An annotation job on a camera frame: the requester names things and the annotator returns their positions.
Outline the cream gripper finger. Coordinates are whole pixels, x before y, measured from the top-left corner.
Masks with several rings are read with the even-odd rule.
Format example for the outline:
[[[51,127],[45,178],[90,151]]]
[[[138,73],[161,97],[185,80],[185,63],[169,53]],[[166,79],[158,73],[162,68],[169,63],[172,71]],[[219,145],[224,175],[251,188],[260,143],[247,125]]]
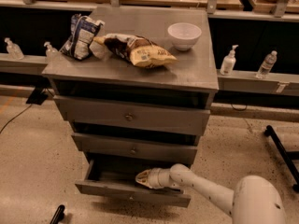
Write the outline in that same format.
[[[136,181],[146,181],[149,178],[151,172],[152,172],[151,169],[142,171],[141,173],[136,175],[135,180]]]
[[[147,187],[147,188],[149,188],[149,189],[153,189],[153,186],[148,182],[148,181],[140,181],[140,180],[136,180],[136,183],[138,183],[138,184],[140,184],[140,185],[142,185],[142,186],[144,186],[144,187]]]

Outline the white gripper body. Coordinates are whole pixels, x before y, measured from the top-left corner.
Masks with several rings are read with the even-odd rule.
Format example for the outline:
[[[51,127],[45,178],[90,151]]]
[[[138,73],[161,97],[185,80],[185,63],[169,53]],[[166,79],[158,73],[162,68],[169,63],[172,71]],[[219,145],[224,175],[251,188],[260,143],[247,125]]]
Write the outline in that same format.
[[[153,168],[149,171],[148,183],[151,189],[163,189],[171,186],[170,170]]]

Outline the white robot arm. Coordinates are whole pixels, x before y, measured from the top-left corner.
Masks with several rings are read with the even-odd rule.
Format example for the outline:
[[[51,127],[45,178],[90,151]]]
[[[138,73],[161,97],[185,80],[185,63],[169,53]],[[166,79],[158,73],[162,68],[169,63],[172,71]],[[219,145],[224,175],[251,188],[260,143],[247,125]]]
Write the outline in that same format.
[[[228,189],[196,175],[185,165],[175,164],[169,169],[145,170],[135,181],[150,189],[192,188],[227,214],[233,224],[287,224],[277,189],[257,175],[245,176],[235,189]]]

